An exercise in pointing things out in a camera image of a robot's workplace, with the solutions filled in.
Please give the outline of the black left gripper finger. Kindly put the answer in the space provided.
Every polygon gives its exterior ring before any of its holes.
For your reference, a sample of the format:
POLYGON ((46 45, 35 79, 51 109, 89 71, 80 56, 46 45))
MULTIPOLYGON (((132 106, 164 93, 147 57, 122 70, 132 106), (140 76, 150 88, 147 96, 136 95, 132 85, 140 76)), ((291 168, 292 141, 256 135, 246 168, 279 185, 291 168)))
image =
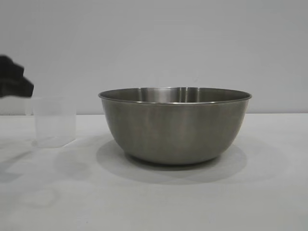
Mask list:
POLYGON ((0 56, 0 73, 2 75, 23 75, 24 68, 6 55, 0 56))
POLYGON ((30 82, 23 72, 0 73, 0 97, 20 97, 31 98, 34 85, 30 82))

